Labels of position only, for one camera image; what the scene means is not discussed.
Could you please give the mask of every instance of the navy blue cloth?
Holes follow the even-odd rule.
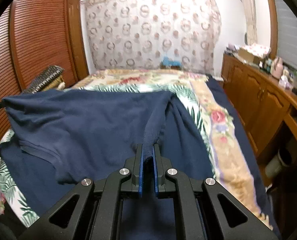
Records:
[[[265,187],[258,169],[256,158],[253,152],[253,149],[248,141],[244,127],[238,117],[236,109],[231,105],[228,100],[223,88],[219,83],[214,80],[212,77],[209,77],[207,82],[208,88],[211,90],[215,101],[222,107],[226,108],[230,116],[233,117],[233,124],[235,126],[235,137],[240,145],[244,158],[247,162],[247,165],[250,169],[250,172],[254,178],[254,186],[256,192],[256,200],[264,214],[269,215],[270,224],[273,226],[274,233],[280,238],[280,232],[277,227],[277,224],[274,220],[274,216],[271,211],[271,205],[269,203],[267,194],[265,192]]]
[[[90,96],[88,98],[87,114],[83,109],[82,98],[84,94]],[[40,103],[36,102],[37,98],[42,98],[42,96],[48,97],[47,100],[41,100]],[[82,174],[81,177],[88,173],[88,176],[94,180],[107,177],[112,171],[121,168],[124,165],[124,161],[127,157],[134,154],[131,153],[124,154],[120,156],[119,149],[123,147],[128,147],[128,149],[136,147],[137,143],[144,142],[145,138],[155,138],[156,141],[147,141],[147,145],[151,142],[157,142],[161,148],[161,155],[170,158],[172,164],[175,168],[182,170],[188,176],[195,179],[205,179],[212,176],[211,165],[208,158],[208,153],[205,148],[202,138],[185,107],[179,101],[179,99],[170,92],[153,92],[144,94],[131,94],[131,93],[104,93],[104,92],[94,92],[94,91],[84,91],[77,90],[76,92],[70,94],[66,97],[68,102],[63,102],[60,100],[60,104],[55,104],[55,100],[50,98],[50,95],[63,95],[61,92],[48,92],[40,93],[25,98],[21,96],[11,97],[5,100],[5,103],[9,104],[7,107],[7,112],[11,113],[11,124],[12,128],[15,130],[15,136],[8,143],[3,143],[0,145],[0,154],[4,161],[6,162],[13,179],[18,185],[21,192],[27,199],[28,205],[38,214],[42,215],[46,212],[52,205],[54,205],[62,196],[64,196],[74,184],[59,184],[58,174],[56,171],[57,164],[53,166],[52,158],[50,161],[46,161],[45,157],[35,153],[35,148],[23,147],[25,144],[20,144],[20,141],[27,140],[27,138],[32,138],[32,140],[38,140],[36,137],[37,133],[28,134],[28,137],[24,137],[23,134],[16,132],[20,130],[32,129],[36,131],[36,124],[39,126],[46,126],[47,122],[55,122],[60,125],[60,127],[74,127],[76,130],[72,133],[72,141],[64,141],[63,143],[88,143],[97,144],[92,146],[92,148],[110,149],[112,147],[116,151],[109,156],[106,155],[106,151],[90,151],[86,146],[81,145],[79,147],[84,147],[85,155],[88,157],[93,157],[96,159],[96,169],[97,171],[85,171],[84,169],[79,172]],[[105,100],[109,107],[105,104],[101,104],[99,101]],[[65,112],[70,118],[66,118],[62,115]],[[66,126],[64,124],[59,124],[59,120],[70,122]],[[78,125],[73,126],[72,122],[79,122]],[[114,127],[105,133],[107,127]],[[129,127],[133,127],[134,131],[129,132]],[[102,136],[90,136],[89,130],[92,132],[100,133],[101,129],[104,131]],[[54,129],[46,129],[45,132],[53,133]],[[86,141],[85,138],[76,139],[76,135],[81,134],[86,135],[90,141]],[[35,142],[39,147],[49,148],[49,141],[44,141],[46,145],[42,145],[40,142]],[[144,192],[143,198],[139,200],[125,200],[123,206],[123,216],[122,216],[122,231],[121,239],[175,239],[175,220],[174,220],[174,209],[173,202],[171,199],[158,200],[154,196],[154,188],[152,186],[153,177],[153,162],[151,158],[152,144],[149,146],[146,152],[146,165],[145,165],[145,176],[144,176]],[[63,148],[59,147],[58,150],[70,150],[67,146]],[[84,151],[79,151],[78,154],[74,152],[76,158],[81,158],[84,155]],[[76,174],[72,175],[72,171],[66,171],[65,174],[69,173],[70,177],[79,177]]]

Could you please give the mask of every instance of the bedspread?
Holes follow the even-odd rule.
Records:
[[[232,117],[218,105],[207,86],[208,77],[176,70],[134,71],[105,70],[89,76],[73,88],[98,91],[175,92],[194,119],[209,153],[214,178],[255,214],[269,228],[269,216],[263,214],[256,201],[254,179],[234,134]],[[8,141],[8,131],[2,141]],[[7,200],[25,226],[38,216],[26,204],[24,195],[14,183],[0,158],[0,195]]]

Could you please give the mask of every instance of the curtain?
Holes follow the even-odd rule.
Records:
[[[86,0],[96,69],[156,69],[164,57],[213,74],[221,30],[215,0]]]
[[[247,43],[248,45],[252,45],[253,43],[257,43],[255,1],[242,0],[242,3],[246,17]]]

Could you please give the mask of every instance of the red rose pattern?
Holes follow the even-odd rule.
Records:
[[[211,113],[210,116],[214,123],[225,121],[225,114],[222,111],[215,110]]]

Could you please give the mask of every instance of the gray blind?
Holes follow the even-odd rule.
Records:
[[[278,24],[277,55],[297,68],[297,18],[283,0],[275,0]]]

